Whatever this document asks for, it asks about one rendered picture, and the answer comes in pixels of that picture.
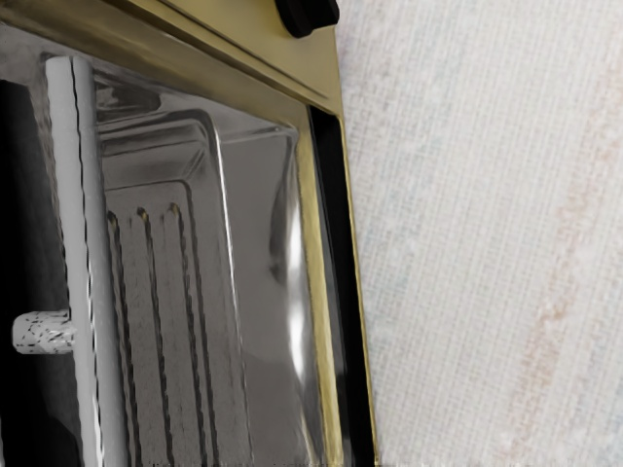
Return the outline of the black and gold oven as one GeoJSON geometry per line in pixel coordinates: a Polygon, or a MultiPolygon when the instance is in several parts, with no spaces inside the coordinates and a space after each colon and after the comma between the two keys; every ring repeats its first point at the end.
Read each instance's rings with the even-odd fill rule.
{"type": "Polygon", "coordinates": [[[379,467],[337,0],[0,0],[0,467],[379,467]]]}

